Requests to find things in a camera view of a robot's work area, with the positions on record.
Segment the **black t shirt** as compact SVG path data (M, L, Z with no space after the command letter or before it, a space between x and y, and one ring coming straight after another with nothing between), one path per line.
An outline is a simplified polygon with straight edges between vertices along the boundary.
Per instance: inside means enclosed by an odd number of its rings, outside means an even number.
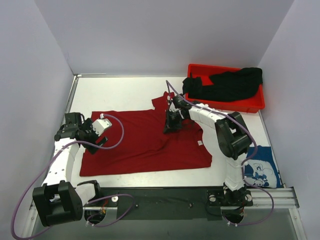
M238 71L226 71L210 75L210 85L203 85L201 77L183 80L182 93L190 98L215 102L234 102L252 98L263 84L263 71L258 67L246 67Z

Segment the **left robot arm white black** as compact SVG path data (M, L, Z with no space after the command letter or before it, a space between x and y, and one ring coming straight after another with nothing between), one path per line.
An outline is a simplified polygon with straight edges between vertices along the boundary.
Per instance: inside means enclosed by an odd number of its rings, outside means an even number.
M90 154L107 142L102 134L112 126L108 119L85 119L79 112L66 113L65 123L54 136L54 161L42 185L33 189L32 198L44 227L82 219L83 207L98 206L103 193L96 180L76 186L71 176L76 155L81 146Z

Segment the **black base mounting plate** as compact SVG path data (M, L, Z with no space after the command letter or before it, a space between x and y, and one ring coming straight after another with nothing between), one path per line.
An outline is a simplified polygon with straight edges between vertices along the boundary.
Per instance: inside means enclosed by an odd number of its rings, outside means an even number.
M84 210L84 218L101 224L115 211L120 220L219 221L231 217L241 221L245 207L253 205L251 192L244 188L231 192L222 186L201 187L121 187L101 189L102 199Z

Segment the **blue folded t shirt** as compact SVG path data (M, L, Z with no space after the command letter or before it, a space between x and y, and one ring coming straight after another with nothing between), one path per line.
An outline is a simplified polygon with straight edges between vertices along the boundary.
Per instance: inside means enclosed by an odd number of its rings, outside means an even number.
M282 188L283 184L270 146L257 146L257 152L244 166L246 181L261 188Z

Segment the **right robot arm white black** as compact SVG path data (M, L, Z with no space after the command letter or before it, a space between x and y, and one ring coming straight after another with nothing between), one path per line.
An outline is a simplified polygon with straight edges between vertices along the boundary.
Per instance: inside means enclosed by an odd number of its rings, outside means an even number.
M190 120L202 129L202 142L213 158L225 164L224 182L220 195L211 198L222 206L245 206L251 201L243 177L242 162L245 160L251 138L247 125L239 112L224 113L200 102L187 103L181 95L167 97L165 134L183 128L183 121Z

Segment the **aluminium frame rail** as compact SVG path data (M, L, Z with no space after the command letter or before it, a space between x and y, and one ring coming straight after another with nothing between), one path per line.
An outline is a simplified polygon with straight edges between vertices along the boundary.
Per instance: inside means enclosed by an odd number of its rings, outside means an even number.
M62 213L78 212L99 193L99 182L95 178L72 180L80 154L86 150L96 153L101 147L76 140L78 123L87 119L82 113L71 111L77 85L78 77L74 77L61 127L54 135L52 159L44 169L43 182L32 191L32 200L40 214L52 215L57 210Z

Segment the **red t shirt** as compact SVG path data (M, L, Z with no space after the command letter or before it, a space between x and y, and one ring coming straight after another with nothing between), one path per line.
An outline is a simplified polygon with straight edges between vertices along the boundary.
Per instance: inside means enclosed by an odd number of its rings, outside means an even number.
M79 175L120 175L208 168L212 156L202 143L203 130L190 120L183 129L164 134L168 93L152 100L152 109L107 111L112 126L103 136L105 147L85 151Z

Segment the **red plastic bin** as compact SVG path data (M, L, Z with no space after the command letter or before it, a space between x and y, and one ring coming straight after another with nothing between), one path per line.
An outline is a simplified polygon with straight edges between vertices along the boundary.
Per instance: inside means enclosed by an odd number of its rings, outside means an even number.
M224 72L236 72L238 70L240 69L234 67L190 63L188 65L187 76L189 77L190 75L192 75L193 77L200 77L202 84L204 86L207 86L213 84L210 81L209 76L214 74L222 74ZM232 102L202 100L192 98L189 96L188 93L185 95L185 98L189 101L199 101L208 104L211 108L224 111L257 113L259 110L265 108L262 84L259 86L257 93L253 97L243 100L237 100Z

